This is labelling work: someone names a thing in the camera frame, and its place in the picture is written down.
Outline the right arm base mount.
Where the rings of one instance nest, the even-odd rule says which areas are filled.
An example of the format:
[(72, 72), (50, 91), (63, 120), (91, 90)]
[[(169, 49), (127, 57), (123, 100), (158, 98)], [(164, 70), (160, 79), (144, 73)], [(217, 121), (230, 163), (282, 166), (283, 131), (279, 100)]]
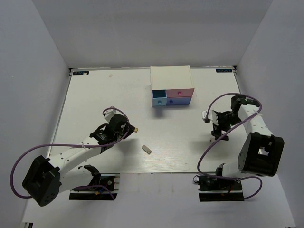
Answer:
[[(212, 175), (241, 178), (236, 162), (221, 164)], [(198, 185), (200, 202), (244, 201), (242, 184), (238, 180), (214, 178), (202, 174), (196, 175), (193, 182)]]

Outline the pink drawer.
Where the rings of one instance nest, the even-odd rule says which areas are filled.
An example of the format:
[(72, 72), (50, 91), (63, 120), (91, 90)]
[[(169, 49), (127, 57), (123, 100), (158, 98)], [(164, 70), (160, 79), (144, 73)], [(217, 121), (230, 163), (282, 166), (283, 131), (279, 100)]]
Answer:
[(194, 88), (188, 89), (167, 89), (166, 94), (168, 98), (176, 97), (192, 97)]

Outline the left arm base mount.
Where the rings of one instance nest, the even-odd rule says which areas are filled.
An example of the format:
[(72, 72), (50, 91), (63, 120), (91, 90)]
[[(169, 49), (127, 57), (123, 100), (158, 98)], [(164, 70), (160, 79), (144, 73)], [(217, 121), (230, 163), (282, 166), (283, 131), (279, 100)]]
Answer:
[(71, 190), (69, 200), (114, 201), (120, 184), (120, 174), (101, 174), (88, 187)]

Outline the light blue drawer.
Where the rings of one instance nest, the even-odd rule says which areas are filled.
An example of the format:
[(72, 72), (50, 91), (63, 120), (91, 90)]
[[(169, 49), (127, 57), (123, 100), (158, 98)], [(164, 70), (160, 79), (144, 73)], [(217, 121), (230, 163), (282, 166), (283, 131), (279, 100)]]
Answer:
[(167, 93), (166, 90), (152, 90), (152, 107), (166, 106)]

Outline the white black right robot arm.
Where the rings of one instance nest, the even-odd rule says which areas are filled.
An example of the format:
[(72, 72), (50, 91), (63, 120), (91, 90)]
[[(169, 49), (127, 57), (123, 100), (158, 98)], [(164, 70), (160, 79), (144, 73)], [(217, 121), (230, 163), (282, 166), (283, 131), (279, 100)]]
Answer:
[(229, 111), (217, 112), (209, 108), (206, 113), (212, 121), (211, 132), (215, 140), (229, 140), (233, 127), (242, 125), (247, 138), (235, 162), (224, 163), (216, 169), (215, 185), (226, 189), (232, 179), (249, 176), (273, 177), (280, 163), (284, 140), (275, 136), (266, 126), (260, 111), (262, 105), (252, 97), (234, 94)]

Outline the pink white binder clip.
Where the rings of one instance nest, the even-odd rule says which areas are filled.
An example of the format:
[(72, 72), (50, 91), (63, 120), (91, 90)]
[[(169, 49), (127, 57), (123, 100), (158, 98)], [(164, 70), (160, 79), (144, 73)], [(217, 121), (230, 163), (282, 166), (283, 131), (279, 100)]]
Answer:
[(214, 143), (215, 141), (216, 141), (216, 139), (214, 137), (211, 137), (209, 140), (210, 143)]

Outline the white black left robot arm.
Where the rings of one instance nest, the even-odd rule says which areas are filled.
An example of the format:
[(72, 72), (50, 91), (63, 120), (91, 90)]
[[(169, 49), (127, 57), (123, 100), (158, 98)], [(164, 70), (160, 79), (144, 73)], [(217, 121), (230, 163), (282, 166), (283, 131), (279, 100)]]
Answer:
[(79, 145), (70, 145), (67, 151), (56, 156), (35, 158), (22, 186), (41, 207), (66, 190), (108, 191), (107, 185), (101, 184), (99, 170), (85, 162), (111, 149), (137, 130), (125, 116), (114, 114), (108, 123), (99, 126)]

